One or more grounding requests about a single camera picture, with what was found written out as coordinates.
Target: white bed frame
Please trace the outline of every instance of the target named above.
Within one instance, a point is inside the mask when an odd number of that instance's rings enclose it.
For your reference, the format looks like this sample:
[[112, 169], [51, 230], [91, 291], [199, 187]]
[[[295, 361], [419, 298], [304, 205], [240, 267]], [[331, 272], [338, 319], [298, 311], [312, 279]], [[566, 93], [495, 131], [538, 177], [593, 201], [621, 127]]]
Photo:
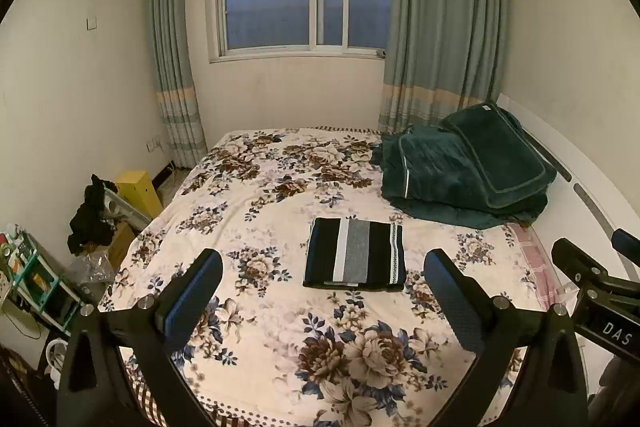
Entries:
[[[558, 175], [548, 189], [548, 206], [533, 224], [546, 254], [550, 257], [553, 243], [566, 237], [606, 266], [610, 275], [640, 282], [638, 268], [613, 250], [607, 235], [612, 230], [625, 229], [640, 237], [640, 218], [616, 186], [575, 145], [530, 110], [504, 94], [500, 95], [498, 105], [516, 116], [524, 129], [571, 175], [570, 182]], [[584, 196], [581, 198], [576, 192], [575, 184], [584, 189], [596, 209], [590, 210], [583, 201]], [[576, 301], [576, 286], [557, 269], [556, 275], [565, 285], [559, 298], [572, 311]], [[578, 344], [588, 393], [595, 393], [598, 379], [612, 354], [582, 337], [578, 338]]]

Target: floor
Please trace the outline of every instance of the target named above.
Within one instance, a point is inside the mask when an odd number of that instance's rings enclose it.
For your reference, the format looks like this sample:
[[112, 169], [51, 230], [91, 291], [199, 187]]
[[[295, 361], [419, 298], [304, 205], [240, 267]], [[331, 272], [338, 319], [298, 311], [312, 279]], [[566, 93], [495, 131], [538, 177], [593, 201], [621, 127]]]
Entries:
[[174, 199], [175, 193], [182, 185], [182, 182], [189, 174], [188, 169], [176, 169], [176, 171], [171, 174], [165, 181], [158, 187], [156, 192], [158, 193], [158, 197], [160, 198], [160, 202], [162, 203], [162, 207], [166, 208], [171, 200]]

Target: window sill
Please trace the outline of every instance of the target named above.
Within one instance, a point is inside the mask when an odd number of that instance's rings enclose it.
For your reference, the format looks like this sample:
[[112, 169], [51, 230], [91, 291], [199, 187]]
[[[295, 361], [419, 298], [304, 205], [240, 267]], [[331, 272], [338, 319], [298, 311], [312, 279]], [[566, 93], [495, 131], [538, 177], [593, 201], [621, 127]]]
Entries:
[[231, 62], [234, 60], [254, 60], [256, 58], [286, 58], [286, 57], [345, 57], [345, 58], [368, 58], [372, 60], [385, 60], [378, 57], [375, 53], [332, 53], [321, 51], [273, 51], [262, 53], [242, 53], [236, 55], [225, 55], [224, 57], [213, 57], [209, 59], [209, 64], [218, 62]]

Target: power socket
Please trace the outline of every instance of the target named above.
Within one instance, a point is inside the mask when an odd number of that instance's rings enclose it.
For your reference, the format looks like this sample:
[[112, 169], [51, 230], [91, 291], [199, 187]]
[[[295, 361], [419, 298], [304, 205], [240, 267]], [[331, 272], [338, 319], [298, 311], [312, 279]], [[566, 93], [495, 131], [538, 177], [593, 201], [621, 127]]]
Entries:
[[154, 136], [153, 139], [146, 142], [146, 150], [148, 150], [149, 152], [155, 151], [158, 147], [162, 147], [159, 136]]

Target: plastic bag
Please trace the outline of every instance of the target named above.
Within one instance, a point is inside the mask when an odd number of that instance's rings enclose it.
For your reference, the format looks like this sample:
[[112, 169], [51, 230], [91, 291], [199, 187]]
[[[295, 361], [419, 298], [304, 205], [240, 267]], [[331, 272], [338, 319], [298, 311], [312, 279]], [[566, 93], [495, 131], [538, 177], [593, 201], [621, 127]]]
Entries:
[[106, 250], [95, 250], [76, 257], [66, 269], [65, 276], [75, 285], [94, 282], [112, 283], [116, 278]]

